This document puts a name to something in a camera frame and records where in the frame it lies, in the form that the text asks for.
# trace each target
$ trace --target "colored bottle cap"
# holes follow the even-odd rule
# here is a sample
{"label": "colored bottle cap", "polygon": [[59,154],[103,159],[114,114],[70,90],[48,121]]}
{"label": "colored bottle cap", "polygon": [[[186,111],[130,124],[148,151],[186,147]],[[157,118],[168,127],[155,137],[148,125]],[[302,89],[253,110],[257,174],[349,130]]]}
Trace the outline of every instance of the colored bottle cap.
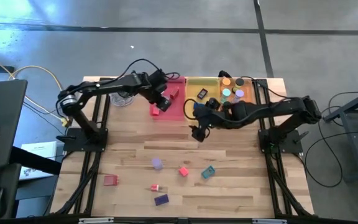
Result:
{"label": "colored bottle cap", "polygon": [[244,96],[244,91],[242,91],[242,90],[236,91],[236,97],[243,97],[243,96]]}
{"label": "colored bottle cap", "polygon": [[224,89],[223,91],[222,91],[222,94],[224,95],[224,96],[230,96],[230,90],[229,89]]}
{"label": "colored bottle cap", "polygon": [[242,78],[236,79],[236,85],[242,86],[244,84],[244,80]]}
{"label": "colored bottle cap", "polygon": [[223,83],[223,85],[230,85],[230,79],[223,78],[222,83]]}

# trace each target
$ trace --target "red block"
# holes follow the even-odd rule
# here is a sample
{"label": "red block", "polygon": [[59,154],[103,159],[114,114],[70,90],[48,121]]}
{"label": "red block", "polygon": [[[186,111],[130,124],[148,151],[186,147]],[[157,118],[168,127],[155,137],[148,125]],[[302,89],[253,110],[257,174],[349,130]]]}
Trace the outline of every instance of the red block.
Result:
{"label": "red block", "polygon": [[152,116],[158,116],[159,114],[160,110],[154,106],[152,110]]}
{"label": "red block", "polygon": [[189,171],[188,171],[185,167],[181,167],[181,168],[179,169],[179,173],[180,173],[182,176],[186,177],[187,174],[189,174]]}
{"label": "red block", "polygon": [[158,192],[158,184],[152,184],[151,191]]}
{"label": "red block", "polygon": [[171,100],[174,100],[178,95],[179,95],[179,87],[176,87],[171,91],[169,97],[171,98]]}
{"label": "red block", "polygon": [[105,186],[118,185],[118,175],[105,175],[104,176],[104,184]]}

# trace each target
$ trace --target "concrete floor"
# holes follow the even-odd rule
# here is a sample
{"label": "concrete floor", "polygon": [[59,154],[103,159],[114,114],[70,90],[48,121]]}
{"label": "concrete floor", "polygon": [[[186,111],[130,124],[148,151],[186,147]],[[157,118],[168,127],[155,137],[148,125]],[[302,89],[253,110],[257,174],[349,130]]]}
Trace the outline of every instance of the concrete floor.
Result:
{"label": "concrete floor", "polygon": [[[356,0],[259,2],[266,29],[358,30]],[[0,23],[258,29],[253,0],[0,0]],[[358,35],[269,34],[266,39],[274,77],[285,79],[288,95],[310,95],[324,109],[334,94],[358,91]],[[220,70],[226,70],[233,76],[267,77],[259,34],[0,30],[2,63],[16,68],[46,67],[63,86],[79,83],[85,75],[117,75],[131,61],[142,57],[165,71],[185,76],[215,77]],[[146,63],[134,69],[153,71]],[[27,94],[31,98],[49,109],[54,107],[58,88],[47,74],[27,70],[20,77],[29,81]],[[0,73],[0,80],[6,78]],[[342,105],[353,97],[340,96],[333,104]],[[46,118],[59,125],[54,118]],[[302,140],[304,150],[320,138],[317,126],[300,129],[310,131]],[[322,124],[322,129],[325,135],[342,131],[334,124]],[[22,110],[16,146],[53,141],[56,135],[56,129],[37,115],[27,108]],[[344,172],[354,171],[346,137],[328,142]],[[325,184],[334,183],[339,178],[339,168],[328,148],[318,144],[313,150],[308,158],[310,171]],[[308,183],[317,215],[358,220],[358,182],[342,182],[333,189],[311,179]],[[47,202],[44,199],[21,201],[18,216],[40,215],[44,209],[40,204]]]}

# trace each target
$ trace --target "wooden tabletop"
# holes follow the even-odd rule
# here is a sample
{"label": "wooden tabletop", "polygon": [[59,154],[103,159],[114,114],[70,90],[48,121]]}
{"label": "wooden tabletop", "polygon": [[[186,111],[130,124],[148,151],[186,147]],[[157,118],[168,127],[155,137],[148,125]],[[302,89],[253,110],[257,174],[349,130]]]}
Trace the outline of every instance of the wooden tabletop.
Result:
{"label": "wooden tabletop", "polygon": [[[98,81],[99,78],[84,77],[84,80]],[[286,95],[283,79],[268,78],[267,82],[273,91]],[[271,101],[280,100],[273,94],[270,97]],[[90,99],[83,109],[88,119],[91,119],[94,101],[95,98]],[[287,118],[275,118],[276,124]],[[259,151],[257,140],[258,121],[242,129],[212,129],[210,137],[200,143],[191,137],[187,121],[154,121],[149,115],[147,100],[136,96],[127,107],[110,107],[107,128],[108,146],[98,171],[92,216],[273,217],[265,157]],[[74,152],[64,160],[51,212],[61,208],[78,186],[83,157],[83,152]],[[152,166],[155,157],[163,160],[160,171]],[[283,154],[283,164],[289,189],[302,206],[313,213],[301,162],[292,154]],[[205,180],[201,172],[209,165],[216,173]],[[178,173],[180,166],[189,170],[187,177]],[[104,176],[108,174],[119,175],[118,186],[103,185]],[[159,184],[160,192],[151,192],[152,184]],[[154,198],[164,194],[168,194],[169,203],[155,206]],[[278,195],[284,211],[280,190]],[[81,211],[87,198],[88,187]]]}

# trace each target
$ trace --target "red tray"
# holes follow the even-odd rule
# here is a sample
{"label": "red tray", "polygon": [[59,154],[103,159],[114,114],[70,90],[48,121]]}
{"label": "red tray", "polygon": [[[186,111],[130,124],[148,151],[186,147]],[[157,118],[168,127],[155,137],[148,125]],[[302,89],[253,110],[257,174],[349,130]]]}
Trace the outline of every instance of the red tray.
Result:
{"label": "red tray", "polygon": [[150,105],[149,113],[155,120],[166,120],[166,121],[184,121],[185,115],[183,114],[183,104],[185,104],[185,87],[186,78],[179,77],[177,80],[168,80],[167,89],[164,91],[163,96],[169,99],[169,94],[175,88],[179,88],[178,96],[171,100],[171,106],[166,112],[160,111],[158,116],[152,116],[152,110],[155,105]]}

